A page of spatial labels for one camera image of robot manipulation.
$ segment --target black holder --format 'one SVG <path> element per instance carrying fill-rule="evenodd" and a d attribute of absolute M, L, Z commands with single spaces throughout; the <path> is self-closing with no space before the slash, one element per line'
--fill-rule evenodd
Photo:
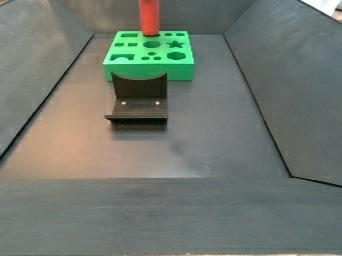
<path fill-rule="evenodd" d="M 165 124 L 167 73 L 149 79 L 131 79 L 112 73 L 116 100 L 111 115 L 104 117 L 120 124 Z"/>

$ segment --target dark floor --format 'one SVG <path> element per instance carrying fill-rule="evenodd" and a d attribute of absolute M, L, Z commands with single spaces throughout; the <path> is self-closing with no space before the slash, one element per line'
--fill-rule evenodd
<path fill-rule="evenodd" d="M 342 190 L 288 178 L 223 37 L 192 37 L 165 131 L 104 119 L 108 45 L 92 40 L 2 159 L 0 254 L 340 254 Z"/>
<path fill-rule="evenodd" d="M 286 177 L 223 37 L 192 37 L 196 78 L 168 84 L 165 130 L 117 130 L 104 119 L 115 97 L 101 67 L 111 38 L 89 43 L 0 164 L 0 179 L 236 178 L 246 170 L 254 179 Z"/>

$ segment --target red cylinder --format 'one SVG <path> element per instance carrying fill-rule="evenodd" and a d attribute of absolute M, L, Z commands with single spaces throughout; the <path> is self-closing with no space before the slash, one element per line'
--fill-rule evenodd
<path fill-rule="evenodd" d="M 145 36 L 159 33 L 159 0 L 139 0 L 141 31 Z"/>

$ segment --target green shape sorter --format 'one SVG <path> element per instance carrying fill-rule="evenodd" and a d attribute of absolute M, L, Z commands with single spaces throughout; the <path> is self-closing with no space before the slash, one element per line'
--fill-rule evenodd
<path fill-rule="evenodd" d="M 119 31 L 105 56 L 104 72 L 128 78 L 151 78 L 167 72 L 168 80 L 192 80 L 195 61 L 185 31 L 160 31 L 144 36 L 140 31 Z"/>

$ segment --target circular hole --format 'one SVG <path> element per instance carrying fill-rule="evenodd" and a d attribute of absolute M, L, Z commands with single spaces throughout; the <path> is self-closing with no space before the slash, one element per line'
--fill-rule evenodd
<path fill-rule="evenodd" d="M 144 43 L 144 47 L 147 48 L 157 48 L 160 46 L 160 43 L 156 41 L 148 41 Z"/>
<path fill-rule="evenodd" d="M 171 52 L 167 54 L 167 58 L 171 60 L 183 60 L 185 58 L 185 54 L 181 52 Z"/>

